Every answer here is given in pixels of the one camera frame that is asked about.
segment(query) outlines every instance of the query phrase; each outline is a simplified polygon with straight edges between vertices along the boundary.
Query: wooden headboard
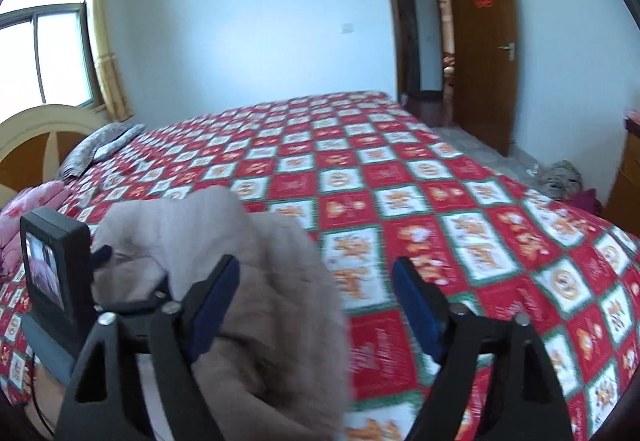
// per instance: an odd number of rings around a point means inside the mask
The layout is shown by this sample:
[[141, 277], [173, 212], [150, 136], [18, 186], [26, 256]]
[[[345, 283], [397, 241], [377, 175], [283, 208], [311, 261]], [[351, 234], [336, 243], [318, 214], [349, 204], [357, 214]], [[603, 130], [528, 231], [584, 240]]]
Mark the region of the wooden headboard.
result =
[[88, 109], [43, 105], [0, 124], [0, 206], [30, 186], [54, 179], [60, 164], [107, 121]]

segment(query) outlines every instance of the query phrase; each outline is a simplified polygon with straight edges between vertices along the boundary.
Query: small monitor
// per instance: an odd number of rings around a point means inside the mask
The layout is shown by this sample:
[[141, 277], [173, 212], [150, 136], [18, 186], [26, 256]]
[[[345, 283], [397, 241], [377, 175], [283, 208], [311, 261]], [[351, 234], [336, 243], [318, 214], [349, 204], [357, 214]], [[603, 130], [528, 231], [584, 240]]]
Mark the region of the small monitor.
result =
[[20, 218], [31, 317], [76, 358], [95, 323], [89, 227], [49, 208]]

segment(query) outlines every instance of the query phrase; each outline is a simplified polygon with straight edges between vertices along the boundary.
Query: dark door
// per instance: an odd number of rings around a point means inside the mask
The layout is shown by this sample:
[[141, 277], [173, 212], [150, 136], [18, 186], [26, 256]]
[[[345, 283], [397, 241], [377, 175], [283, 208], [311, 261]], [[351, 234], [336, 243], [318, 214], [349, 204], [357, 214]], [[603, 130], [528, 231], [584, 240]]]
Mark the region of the dark door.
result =
[[518, 89], [515, 0], [451, 0], [456, 79], [453, 120], [508, 155]]
[[400, 92], [420, 94], [420, 47], [415, 0], [398, 0]]

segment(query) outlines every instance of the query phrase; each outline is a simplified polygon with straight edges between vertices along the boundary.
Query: black device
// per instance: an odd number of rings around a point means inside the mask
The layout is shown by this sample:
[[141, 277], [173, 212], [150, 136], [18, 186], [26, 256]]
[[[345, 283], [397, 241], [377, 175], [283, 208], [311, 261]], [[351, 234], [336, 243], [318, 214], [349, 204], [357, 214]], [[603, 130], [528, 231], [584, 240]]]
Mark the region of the black device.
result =
[[[55, 440], [153, 439], [134, 361], [136, 353], [150, 353], [175, 441], [222, 441], [190, 365], [210, 348], [238, 273], [236, 259], [224, 257], [181, 304], [101, 315], [67, 388]], [[442, 366], [407, 440], [454, 441], [481, 353], [495, 357], [477, 440], [573, 440], [560, 384], [528, 316], [501, 321], [449, 304], [406, 258], [395, 262], [392, 284], [421, 348]], [[198, 333], [198, 323], [211, 324], [206, 335]]]
[[73, 358], [97, 318], [91, 233], [86, 224], [49, 208], [20, 218], [31, 317]]

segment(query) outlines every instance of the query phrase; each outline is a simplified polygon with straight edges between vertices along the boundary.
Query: window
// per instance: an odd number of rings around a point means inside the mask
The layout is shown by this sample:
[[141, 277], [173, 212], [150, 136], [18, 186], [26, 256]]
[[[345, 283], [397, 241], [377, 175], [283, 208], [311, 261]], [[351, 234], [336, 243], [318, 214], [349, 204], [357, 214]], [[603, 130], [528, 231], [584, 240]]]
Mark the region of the window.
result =
[[0, 122], [42, 104], [85, 106], [99, 93], [84, 0], [0, 4]]

